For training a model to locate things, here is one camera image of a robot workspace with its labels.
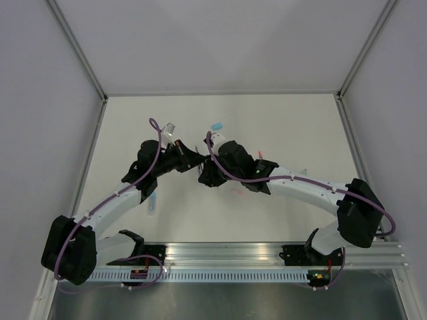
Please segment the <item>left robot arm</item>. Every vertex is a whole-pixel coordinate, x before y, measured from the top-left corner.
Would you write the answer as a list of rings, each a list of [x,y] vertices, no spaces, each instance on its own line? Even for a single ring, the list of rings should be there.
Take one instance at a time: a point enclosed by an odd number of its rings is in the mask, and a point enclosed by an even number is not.
[[[181,140],[167,147],[155,140],[144,141],[136,161],[107,199],[74,217],[60,215],[53,220],[41,256],[42,266],[56,277],[80,285],[99,265],[121,258],[130,265],[139,265],[145,257],[140,236],[130,231],[120,231],[104,239],[101,235],[149,198],[157,187],[158,177],[173,170],[184,173],[205,159]]]

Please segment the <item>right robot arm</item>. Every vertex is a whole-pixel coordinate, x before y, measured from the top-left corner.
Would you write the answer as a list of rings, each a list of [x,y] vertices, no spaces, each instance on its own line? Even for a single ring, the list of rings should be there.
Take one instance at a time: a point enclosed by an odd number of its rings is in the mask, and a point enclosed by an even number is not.
[[[320,264],[335,250],[349,245],[367,249],[378,236],[385,209],[365,181],[310,179],[273,161],[254,159],[243,146],[218,133],[208,132],[205,143],[209,159],[200,183],[219,187],[226,181],[237,181],[251,192],[291,197],[334,216],[329,225],[314,229],[304,244],[309,263]]]

